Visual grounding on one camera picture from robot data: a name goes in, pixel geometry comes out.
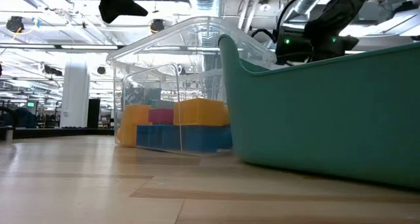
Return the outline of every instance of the ceiling light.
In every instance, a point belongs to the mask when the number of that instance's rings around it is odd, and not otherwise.
[[[27,48],[27,49],[48,49],[54,48],[54,45],[42,45],[42,44],[7,44],[1,43],[1,48]]]
[[[62,45],[63,49],[105,49],[117,50],[118,46],[114,45]]]
[[[26,102],[26,100],[13,99],[13,100],[10,100],[10,102]]]

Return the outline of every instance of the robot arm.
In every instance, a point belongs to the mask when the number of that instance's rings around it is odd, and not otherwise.
[[[304,37],[313,46],[312,60],[324,60],[344,56],[354,48],[359,39],[340,37],[340,32],[352,22],[366,0],[331,0],[321,16],[306,24]]]
[[[273,35],[269,35],[277,43],[277,64],[288,64],[289,60],[303,62],[308,56],[312,61],[344,56],[345,51],[356,46],[358,39],[341,37],[339,33],[356,17],[365,1],[331,0],[319,18],[306,24],[303,32],[280,27],[280,18]]]

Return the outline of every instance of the yellow block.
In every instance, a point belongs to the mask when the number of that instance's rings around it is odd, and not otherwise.
[[[223,102],[210,99],[191,99],[174,105],[174,125],[212,125],[226,123]]]
[[[119,141],[123,146],[136,146],[137,125],[149,124],[150,105],[129,105],[125,107],[121,127],[119,128]]]
[[[230,120],[229,120],[229,109],[227,105],[223,105],[223,112],[224,112],[224,124],[223,125],[228,125],[230,124]]]

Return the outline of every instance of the teal plastic tub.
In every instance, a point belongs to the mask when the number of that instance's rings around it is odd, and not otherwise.
[[[279,70],[219,47],[242,160],[420,188],[420,43]]]

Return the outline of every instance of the cable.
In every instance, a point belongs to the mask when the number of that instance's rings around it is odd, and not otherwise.
[[[276,29],[275,30],[273,30],[273,32],[272,33],[270,33],[268,30],[264,30],[264,29],[258,29],[258,30],[255,30],[255,32],[253,32],[252,34],[251,34],[251,36],[252,37],[254,37],[257,33],[259,33],[259,32],[263,32],[263,33],[265,33],[266,35],[268,35],[269,37],[270,37],[270,39],[274,42],[274,43],[277,43],[277,38],[278,38],[278,32],[280,31],[280,24],[282,23],[282,19],[283,19],[283,17],[284,17],[284,15],[285,15],[285,13],[286,13],[286,11],[288,10],[288,8],[294,3],[294,2],[296,2],[297,0],[291,0],[284,8],[283,8],[283,11],[282,11],[282,13],[280,14],[280,16],[279,16],[279,19],[278,19],[278,21],[277,21],[277,25],[276,25]]]
[[[276,40],[274,39],[274,36],[268,31],[268,30],[266,30],[266,29],[258,29],[258,30],[255,30],[252,34],[251,34],[251,37],[254,37],[257,33],[259,33],[259,32],[263,32],[264,34],[266,34],[268,37],[270,37],[270,39],[273,41],[273,42],[276,42]]]
[[[389,11],[389,12],[393,12],[392,10],[388,10],[385,8],[385,6],[382,3],[378,3],[384,10]]]

